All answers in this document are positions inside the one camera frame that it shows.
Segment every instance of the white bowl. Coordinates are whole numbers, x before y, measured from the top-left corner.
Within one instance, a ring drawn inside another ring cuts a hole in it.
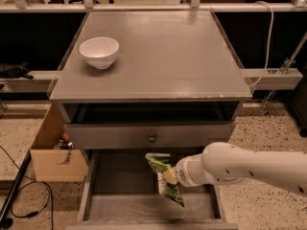
[[[85,41],[79,51],[85,61],[98,68],[106,69],[117,58],[119,44],[109,37],[94,37]]]

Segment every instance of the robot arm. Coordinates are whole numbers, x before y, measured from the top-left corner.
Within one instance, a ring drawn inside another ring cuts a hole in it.
[[[178,161],[176,177],[185,187],[255,179],[305,196],[307,152],[251,151],[228,143],[212,143],[202,154]]]

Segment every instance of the white cable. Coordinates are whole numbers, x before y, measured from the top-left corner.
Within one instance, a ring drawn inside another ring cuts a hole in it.
[[[251,88],[254,85],[256,85],[263,78],[263,75],[264,75],[265,71],[268,68],[269,56],[270,56],[271,34],[272,34],[272,23],[274,21],[274,12],[273,12],[272,7],[270,6],[270,4],[268,4],[267,2],[264,2],[264,1],[258,1],[257,4],[260,4],[260,5],[263,5],[263,6],[269,8],[269,10],[271,11],[271,23],[270,23],[269,34],[268,34],[268,41],[267,41],[267,55],[266,55],[265,67],[263,68],[261,76],[259,77],[259,79],[256,82],[254,82],[253,84],[249,85],[248,86],[249,88]]]

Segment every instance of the green snack bag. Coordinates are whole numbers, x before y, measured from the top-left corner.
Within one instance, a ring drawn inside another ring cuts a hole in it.
[[[147,153],[145,158],[147,159],[153,172],[157,174],[159,193],[184,207],[179,186],[177,184],[172,185],[167,183],[163,174],[173,167],[172,164],[174,161],[172,161],[171,155],[168,153]]]

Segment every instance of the speckled floor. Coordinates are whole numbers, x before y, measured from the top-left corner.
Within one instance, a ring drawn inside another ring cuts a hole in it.
[[[0,145],[18,165],[31,146],[42,123],[47,103],[9,104],[0,119]],[[282,103],[270,106],[266,118],[257,103],[244,105],[230,143],[249,150],[307,150],[307,139],[299,136],[295,118]],[[0,153],[1,178],[15,175],[16,168]],[[34,176],[32,166],[28,176]],[[54,194],[54,229],[64,230],[75,224],[83,192],[82,183],[50,183]],[[236,222],[240,230],[307,229],[307,198],[253,181],[247,185],[220,186],[221,202],[228,222]],[[42,207],[47,192],[41,184],[29,186],[13,205],[16,214],[26,215]],[[0,203],[4,196],[0,194]],[[50,228],[50,205],[34,218],[13,218],[12,230]]]

